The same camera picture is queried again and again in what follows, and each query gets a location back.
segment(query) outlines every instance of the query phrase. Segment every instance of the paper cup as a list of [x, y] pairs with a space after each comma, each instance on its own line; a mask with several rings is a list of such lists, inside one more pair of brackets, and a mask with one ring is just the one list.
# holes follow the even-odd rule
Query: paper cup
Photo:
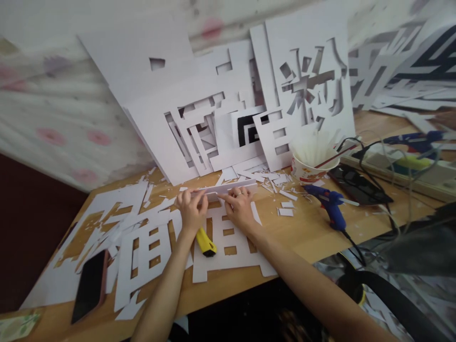
[[295, 176], [301, 183], [313, 184], [321, 179], [329, 170], [339, 165], [340, 158], [335, 158], [323, 165], [323, 168], [316, 169], [300, 162], [294, 155], [291, 160], [291, 174]]

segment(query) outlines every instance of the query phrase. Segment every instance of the wall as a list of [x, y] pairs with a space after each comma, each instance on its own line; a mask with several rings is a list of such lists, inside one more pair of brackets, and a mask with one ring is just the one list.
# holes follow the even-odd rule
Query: wall
[[[450, 1], [346, 0], [349, 46]], [[310, 2], [3, 1], [0, 34], [13, 45], [0, 40], [0, 152], [83, 191], [141, 172], [152, 158], [76, 34], [147, 10], [178, 9], [199, 51], [247, 38], [251, 26]]]

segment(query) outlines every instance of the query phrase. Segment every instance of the yellow utility knife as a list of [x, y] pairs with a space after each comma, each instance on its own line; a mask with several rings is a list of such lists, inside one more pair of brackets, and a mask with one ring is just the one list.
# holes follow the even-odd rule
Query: yellow utility knife
[[198, 233], [196, 233], [196, 240], [198, 241], [199, 248], [204, 256], [212, 257], [217, 253], [217, 246], [215, 246], [209, 239], [203, 227], [201, 227], [198, 230]]

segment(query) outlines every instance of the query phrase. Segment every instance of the wooden table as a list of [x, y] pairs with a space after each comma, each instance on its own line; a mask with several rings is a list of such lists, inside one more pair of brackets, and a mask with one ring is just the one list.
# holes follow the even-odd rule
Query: wooden table
[[[374, 129], [383, 136], [416, 131], [405, 119], [382, 114], [368, 112], [357, 114], [355, 122], [358, 132], [364, 129]], [[367, 141], [376, 139], [374, 135], [372, 135], [372, 139], [365, 134], [363, 134], [363, 137], [366, 137], [365, 140]], [[215, 172], [199, 177], [186, 182], [184, 186], [189, 188], [212, 186], [217, 182], [220, 174], [221, 172]], [[133, 184], [143, 175], [147, 176], [147, 172], [92, 191], [76, 216], [74, 223], [80, 219], [97, 194], [114, 190], [127, 184]], [[153, 182], [155, 187], [152, 191], [151, 204], [148, 209], [157, 206], [163, 201], [163, 198], [159, 197], [160, 195], [173, 198], [179, 192], [179, 186], [173, 187], [171, 184], [166, 184], [166, 182], [160, 182], [162, 177], [163, 175], [158, 169], [149, 177], [149, 181]], [[341, 191], [331, 180], [326, 179], [324, 181], [327, 188]], [[390, 207], [398, 224], [405, 224], [408, 218], [407, 194], [385, 181], [379, 180], [379, 182], [395, 201]], [[298, 184], [288, 185], [286, 189], [291, 187], [295, 187], [299, 191]], [[313, 199], [312, 203], [310, 203], [306, 198], [299, 197], [294, 204], [296, 207], [294, 217], [279, 217], [276, 208], [280, 207], [281, 201], [287, 201], [288, 199], [280, 194], [271, 194], [262, 187], [258, 189], [254, 200], [264, 229], [308, 262], [316, 262], [351, 246], [350, 242], [341, 233], [329, 227], [327, 214], [323, 209], [320, 209], [319, 202], [316, 199]], [[414, 194], [411, 203], [413, 220], [432, 214], [434, 208], [443, 204], [419, 194]], [[347, 231], [356, 243], [361, 243], [390, 230], [390, 222], [387, 215], [373, 214], [373, 212], [379, 212], [377, 208], [342, 205], [341, 211], [347, 222]], [[73, 243], [66, 250], [66, 257], [78, 256], [82, 251], [84, 243], [95, 228], [95, 225], [89, 225], [87, 222], [88, 220], [80, 228]], [[170, 238], [171, 247], [174, 248], [175, 235], [172, 227], [170, 227]], [[191, 313], [272, 278], [264, 278], [261, 275], [260, 268], [254, 266], [211, 271], [208, 273], [208, 282], [193, 284], [192, 267], [190, 267], [184, 274], [177, 316]], [[138, 301], [150, 295], [157, 281], [155, 279], [141, 289]], [[121, 341], [132, 335], [140, 315], [136, 315], [135, 319], [131, 321], [114, 321], [117, 316], [114, 313], [114, 294], [115, 288], [107, 296], [102, 307], [74, 326], [69, 324], [73, 302], [4, 314], [0, 315], [0, 319], [26, 315], [32, 312], [41, 313], [39, 322], [29, 336], [31, 341]]]

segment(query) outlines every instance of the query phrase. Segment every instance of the smartphone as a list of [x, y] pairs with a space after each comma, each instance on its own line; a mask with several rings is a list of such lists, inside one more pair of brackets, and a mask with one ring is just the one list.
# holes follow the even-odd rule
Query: smartphone
[[328, 174], [352, 200], [360, 205], [372, 206], [394, 202], [390, 196], [382, 192], [351, 166], [340, 164]]
[[105, 301], [108, 250], [87, 260], [82, 267], [71, 324], [74, 324]]

